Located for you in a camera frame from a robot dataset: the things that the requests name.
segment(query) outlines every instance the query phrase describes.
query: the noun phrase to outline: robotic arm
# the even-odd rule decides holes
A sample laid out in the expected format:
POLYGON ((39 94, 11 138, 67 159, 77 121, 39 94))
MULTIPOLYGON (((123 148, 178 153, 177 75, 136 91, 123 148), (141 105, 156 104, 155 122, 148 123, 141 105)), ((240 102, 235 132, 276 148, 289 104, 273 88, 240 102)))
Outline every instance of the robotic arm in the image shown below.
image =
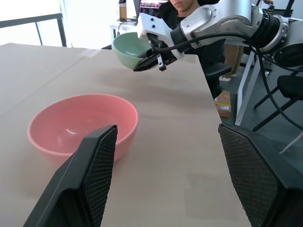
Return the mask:
POLYGON ((271 15, 250 1, 224 0, 215 5, 204 5, 181 21, 172 30, 157 17, 140 14, 138 18, 138 37, 147 39, 151 49, 140 55, 143 58, 134 71, 147 70, 159 66, 161 71, 166 66, 184 56, 190 48, 199 48, 220 39, 233 39, 246 42, 242 37, 229 36, 239 34, 250 39, 262 54, 273 54, 274 60, 281 66, 294 67, 303 64, 303 21, 271 15), (213 35, 208 39, 199 39, 213 35), (173 47, 171 51, 160 48, 173 47))

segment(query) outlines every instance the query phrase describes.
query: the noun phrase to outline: bottle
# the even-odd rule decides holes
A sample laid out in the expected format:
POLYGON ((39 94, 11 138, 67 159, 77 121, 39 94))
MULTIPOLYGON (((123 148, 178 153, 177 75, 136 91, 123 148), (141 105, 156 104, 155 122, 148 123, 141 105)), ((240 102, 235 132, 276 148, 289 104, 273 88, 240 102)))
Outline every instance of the bottle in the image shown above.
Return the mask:
POLYGON ((120 21, 122 22, 127 21, 126 0, 119 1, 119 15, 120 15, 120 21))

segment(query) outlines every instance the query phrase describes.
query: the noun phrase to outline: table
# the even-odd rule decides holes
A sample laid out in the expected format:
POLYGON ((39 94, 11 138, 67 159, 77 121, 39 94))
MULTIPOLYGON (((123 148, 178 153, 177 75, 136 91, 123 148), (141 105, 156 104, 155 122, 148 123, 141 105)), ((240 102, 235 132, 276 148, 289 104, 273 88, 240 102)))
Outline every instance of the table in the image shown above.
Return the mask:
POLYGON ((23 225, 57 169, 27 139, 33 116, 69 96, 108 93, 134 104, 139 125, 129 152, 114 164, 101 226, 250 226, 196 62, 134 73, 112 50, 0 46, 2 225, 23 225))
MULTIPOLYGON (((124 30, 124 31, 131 31, 131 32, 136 32, 136 23, 135 22, 124 22, 120 25, 121 22, 116 22, 115 24, 112 24, 110 26, 110 30, 111 30, 111 39, 112 42, 114 40, 114 38, 116 37, 116 30, 120 29, 120 30, 124 30)), ((225 41, 226 44, 231 44, 231 45, 237 45, 237 46, 248 46, 242 42, 239 41, 234 41, 234 40, 226 40, 225 41)), ((246 64, 242 79, 241 79, 241 83, 239 85, 238 88, 238 92, 237 92, 237 115, 236 115, 236 121, 235 121, 235 125, 240 126, 244 113, 246 111, 247 108, 247 104, 250 100, 250 96, 252 93, 252 90, 256 84, 259 72, 260 72, 260 64, 259 61, 256 61, 256 64, 254 66, 254 70, 253 73, 250 77, 248 86, 247 86, 247 90, 245 92, 245 95, 243 94, 243 88, 244 85, 246 83, 246 80, 248 78, 248 74, 250 72, 250 67, 252 65, 252 61, 254 60, 254 56, 255 53, 254 52, 250 52, 250 56, 248 59, 248 62, 246 64)))

